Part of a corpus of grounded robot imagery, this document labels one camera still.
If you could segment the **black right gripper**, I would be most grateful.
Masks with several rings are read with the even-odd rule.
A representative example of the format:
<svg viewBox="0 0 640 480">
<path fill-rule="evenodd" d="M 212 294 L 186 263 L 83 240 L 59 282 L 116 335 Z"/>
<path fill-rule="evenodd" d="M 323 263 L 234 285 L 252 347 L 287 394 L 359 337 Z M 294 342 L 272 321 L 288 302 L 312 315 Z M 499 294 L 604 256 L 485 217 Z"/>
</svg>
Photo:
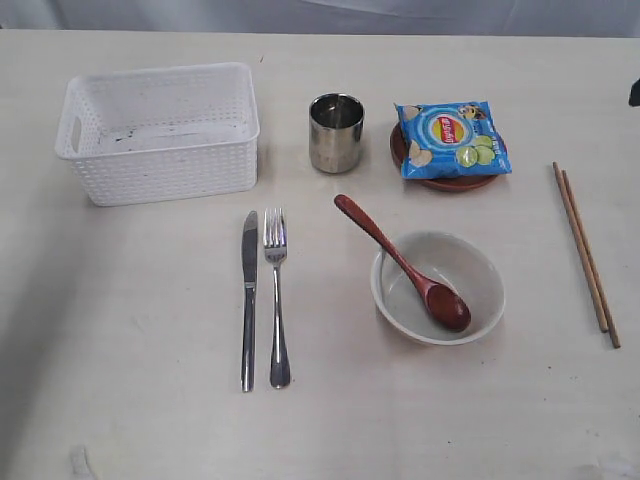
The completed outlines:
<svg viewBox="0 0 640 480">
<path fill-rule="evenodd" d="M 628 105 L 640 106 L 640 79 L 635 81 L 630 89 Z"/>
</svg>

